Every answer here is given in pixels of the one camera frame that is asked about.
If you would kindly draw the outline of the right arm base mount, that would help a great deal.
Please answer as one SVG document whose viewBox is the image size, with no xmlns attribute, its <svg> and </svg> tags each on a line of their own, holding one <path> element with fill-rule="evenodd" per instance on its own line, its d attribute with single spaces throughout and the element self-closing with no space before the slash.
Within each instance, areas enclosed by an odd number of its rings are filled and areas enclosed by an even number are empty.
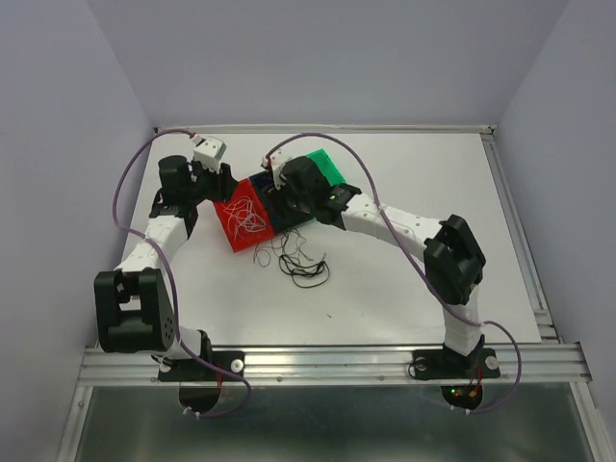
<svg viewBox="0 0 616 462">
<path fill-rule="evenodd" d="M 418 349 L 412 353 L 407 370 L 412 378 L 422 381 L 499 378 L 499 364 L 489 366 L 487 359 L 490 357 L 496 357 L 491 348 L 483 348 L 470 356 L 461 356 L 445 348 Z"/>
</svg>

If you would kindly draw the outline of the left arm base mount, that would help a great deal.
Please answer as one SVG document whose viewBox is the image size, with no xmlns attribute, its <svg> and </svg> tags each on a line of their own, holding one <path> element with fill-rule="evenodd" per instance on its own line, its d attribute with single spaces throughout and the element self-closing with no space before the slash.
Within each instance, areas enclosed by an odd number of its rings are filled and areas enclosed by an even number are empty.
<svg viewBox="0 0 616 462">
<path fill-rule="evenodd" d="M 213 371 L 193 359 L 163 359 L 159 362 L 157 379 L 163 383 L 239 381 L 244 375 L 245 354 L 240 350 L 215 350 L 212 364 L 226 371 Z"/>
</svg>

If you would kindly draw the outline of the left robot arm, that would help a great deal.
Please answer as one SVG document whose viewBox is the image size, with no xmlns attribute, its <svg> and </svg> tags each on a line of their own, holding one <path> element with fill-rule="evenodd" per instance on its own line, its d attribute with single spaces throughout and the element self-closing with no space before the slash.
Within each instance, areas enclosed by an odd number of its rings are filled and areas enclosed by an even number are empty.
<svg viewBox="0 0 616 462">
<path fill-rule="evenodd" d="M 211 342 L 202 330 L 180 325 L 178 290 L 170 262 L 195 228 L 197 206 L 225 203 L 239 182 L 231 167 L 209 169 L 180 155 L 158 163 L 157 190 L 144 231 L 129 255 L 93 282 L 99 344 L 106 352 L 147 352 L 181 360 L 191 378 L 207 377 L 214 367 Z"/>
</svg>

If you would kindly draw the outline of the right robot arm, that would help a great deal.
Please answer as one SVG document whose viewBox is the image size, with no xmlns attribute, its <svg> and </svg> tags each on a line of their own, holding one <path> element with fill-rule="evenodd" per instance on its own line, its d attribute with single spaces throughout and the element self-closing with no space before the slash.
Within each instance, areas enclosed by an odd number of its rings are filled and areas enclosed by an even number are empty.
<svg viewBox="0 0 616 462">
<path fill-rule="evenodd" d="M 457 215 L 425 218 L 377 204 L 356 187 L 331 184 L 308 156 L 277 153 L 267 163 L 291 208 L 324 225 L 396 245 L 413 264 L 423 263 L 420 276 L 445 304 L 444 367 L 464 375 L 476 366 L 482 336 L 477 295 L 486 259 L 467 221 Z"/>
</svg>

